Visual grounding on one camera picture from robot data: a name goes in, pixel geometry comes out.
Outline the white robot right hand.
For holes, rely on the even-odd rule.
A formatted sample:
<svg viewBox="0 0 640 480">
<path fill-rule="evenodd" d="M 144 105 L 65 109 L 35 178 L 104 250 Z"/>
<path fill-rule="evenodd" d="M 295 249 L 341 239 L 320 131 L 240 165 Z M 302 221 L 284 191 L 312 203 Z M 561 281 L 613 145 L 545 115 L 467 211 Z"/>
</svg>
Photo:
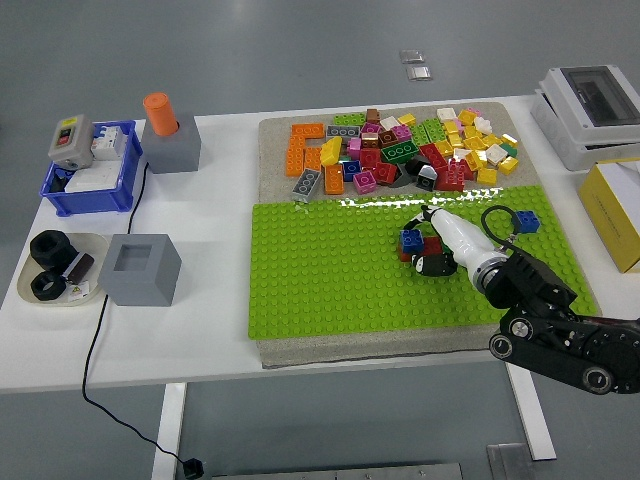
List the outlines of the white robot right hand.
<svg viewBox="0 0 640 480">
<path fill-rule="evenodd" d="M 483 278 L 507 260 L 507 255 L 498 252 L 476 225 L 440 207 L 422 205 L 421 212 L 403 229 L 414 229 L 425 221 L 452 252 L 455 262 L 467 270 L 469 280 L 478 291 L 483 288 Z"/>
</svg>

